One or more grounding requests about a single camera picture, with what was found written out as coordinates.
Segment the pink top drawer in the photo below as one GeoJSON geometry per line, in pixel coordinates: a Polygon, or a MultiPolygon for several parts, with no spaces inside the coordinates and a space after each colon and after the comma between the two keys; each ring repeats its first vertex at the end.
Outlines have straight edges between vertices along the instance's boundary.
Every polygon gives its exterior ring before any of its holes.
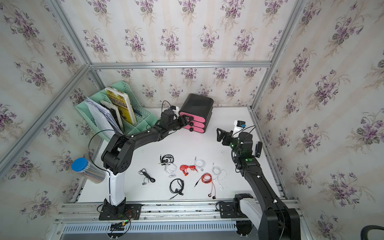
{"type": "Polygon", "coordinates": [[[203,118],[203,117],[200,117],[200,116],[196,116],[196,115],[192,115],[192,114],[185,113],[185,112],[180,112],[180,116],[184,116],[184,115],[193,118],[193,121],[195,121],[195,122],[200,122],[200,123],[205,123],[206,122],[206,118],[203,118]]]}

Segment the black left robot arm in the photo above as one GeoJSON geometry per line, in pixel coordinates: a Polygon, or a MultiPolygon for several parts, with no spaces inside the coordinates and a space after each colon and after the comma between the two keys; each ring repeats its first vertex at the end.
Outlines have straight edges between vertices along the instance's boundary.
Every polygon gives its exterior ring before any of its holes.
{"type": "Polygon", "coordinates": [[[168,135],[189,125],[193,117],[176,116],[173,110],[161,113],[154,126],[134,135],[115,133],[102,153],[103,171],[107,172],[108,195],[103,209],[121,219],[126,213],[126,196],[124,193],[125,171],[131,165],[134,150],[163,140],[168,135]]]}

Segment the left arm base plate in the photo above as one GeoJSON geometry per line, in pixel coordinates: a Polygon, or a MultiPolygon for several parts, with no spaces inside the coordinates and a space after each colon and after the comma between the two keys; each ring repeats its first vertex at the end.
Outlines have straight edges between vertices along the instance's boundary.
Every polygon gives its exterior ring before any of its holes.
{"type": "Polygon", "coordinates": [[[126,200],[123,200],[119,205],[113,206],[105,199],[100,210],[99,221],[138,220],[141,210],[141,204],[127,204],[126,200]]]}

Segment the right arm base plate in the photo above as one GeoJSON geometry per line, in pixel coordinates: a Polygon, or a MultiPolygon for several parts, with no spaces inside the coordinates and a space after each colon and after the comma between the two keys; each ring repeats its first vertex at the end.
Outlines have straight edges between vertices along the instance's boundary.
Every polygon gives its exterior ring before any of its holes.
{"type": "Polygon", "coordinates": [[[219,212],[221,219],[239,218],[239,215],[235,212],[232,202],[219,201],[216,203],[215,207],[219,212]]]}

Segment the red earphones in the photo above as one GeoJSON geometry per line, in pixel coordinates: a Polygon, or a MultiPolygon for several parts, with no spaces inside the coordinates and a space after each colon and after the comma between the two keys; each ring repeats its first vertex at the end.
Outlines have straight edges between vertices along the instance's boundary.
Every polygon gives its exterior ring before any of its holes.
{"type": "Polygon", "coordinates": [[[189,174],[188,170],[195,171],[197,172],[197,168],[195,165],[181,165],[180,166],[180,171],[183,172],[184,176],[187,176],[189,174]]]}
{"type": "Polygon", "coordinates": [[[212,198],[213,200],[215,200],[216,199],[216,187],[215,187],[212,175],[210,173],[204,173],[199,178],[199,180],[196,182],[195,187],[200,182],[203,183],[203,184],[211,185],[211,192],[208,194],[208,197],[212,198]]]}

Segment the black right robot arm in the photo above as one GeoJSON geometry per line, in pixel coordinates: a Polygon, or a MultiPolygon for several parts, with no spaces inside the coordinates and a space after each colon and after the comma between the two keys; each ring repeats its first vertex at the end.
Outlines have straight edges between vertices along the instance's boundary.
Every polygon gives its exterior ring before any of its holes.
{"type": "Polygon", "coordinates": [[[258,230],[260,240],[300,240],[301,225],[298,212],[287,205],[274,192],[266,179],[258,158],[263,143],[253,146],[253,135],[217,129],[217,141],[229,146],[236,169],[251,186],[255,198],[238,195],[240,213],[247,216],[258,230]]]}

